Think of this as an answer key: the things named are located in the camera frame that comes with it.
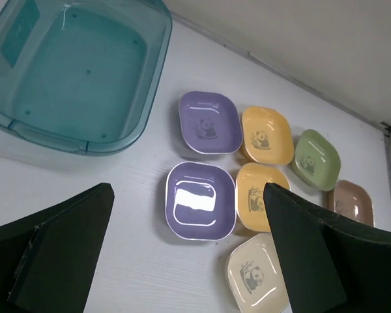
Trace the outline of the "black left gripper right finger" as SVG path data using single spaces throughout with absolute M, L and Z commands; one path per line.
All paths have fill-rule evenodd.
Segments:
M 293 312 L 391 312 L 391 232 L 276 183 L 263 197 Z

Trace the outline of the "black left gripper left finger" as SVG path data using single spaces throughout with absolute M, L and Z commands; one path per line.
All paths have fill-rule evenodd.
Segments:
M 114 199 L 100 183 L 0 226 L 0 312 L 83 312 Z

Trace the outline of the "purple panda plate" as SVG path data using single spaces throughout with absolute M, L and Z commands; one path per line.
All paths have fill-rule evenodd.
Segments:
M 189 241 L 219 241 L 235 228 L 235 182 L 219 166 L 184 161 L 167 175 L 165 217 L 170 230 Z
M 243 143 L 235 104 L 226 96 L 190 91 L 179 101 L 182 137 L 187 146 L 203 155 L 231 154 Z

